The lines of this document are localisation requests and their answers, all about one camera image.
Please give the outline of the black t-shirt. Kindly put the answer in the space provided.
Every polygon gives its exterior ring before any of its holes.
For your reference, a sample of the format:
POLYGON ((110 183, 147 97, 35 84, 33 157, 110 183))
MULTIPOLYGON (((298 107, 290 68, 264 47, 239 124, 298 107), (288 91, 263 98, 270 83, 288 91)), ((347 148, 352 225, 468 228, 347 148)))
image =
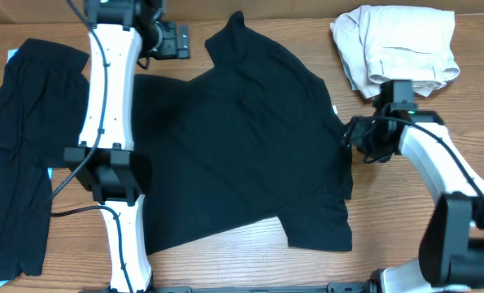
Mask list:
POLYGON ((292 247, 350 251, 351 151, 324 81, 241 12, 205 47, 213 67, 191 81, 134 81, 147 252, 273 216, 292 247))

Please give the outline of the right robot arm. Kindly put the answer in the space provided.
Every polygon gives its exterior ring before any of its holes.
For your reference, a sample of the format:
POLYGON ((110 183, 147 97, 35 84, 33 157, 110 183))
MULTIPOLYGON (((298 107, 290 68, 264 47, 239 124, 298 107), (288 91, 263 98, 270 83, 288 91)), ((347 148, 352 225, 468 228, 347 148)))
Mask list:
POLYGON ((484 180, 454 146, 442 118, 419 109, 410 80, 381 85, 370 117, 354 116, 342 143, 366 164, 393 155, 415 167, 435 203, 418 257, 373 272, 363 292, 463 292, 484 288, 484 180))

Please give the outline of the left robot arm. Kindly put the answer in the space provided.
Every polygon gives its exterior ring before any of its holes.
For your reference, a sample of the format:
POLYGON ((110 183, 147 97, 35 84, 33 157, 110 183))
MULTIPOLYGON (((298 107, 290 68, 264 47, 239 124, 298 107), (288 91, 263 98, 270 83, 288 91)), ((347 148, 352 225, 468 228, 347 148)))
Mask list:
POLYGON ((108 292, 152 292, 142 205, 150 161, 134 150, 132 106, 137 67, 188 59, 189 29, 165 21, 164 1, 87 1, 76 15, 89 30, 90 81, 84 124, 63 159, 70 178, 93 195, 111 257, 108 292))

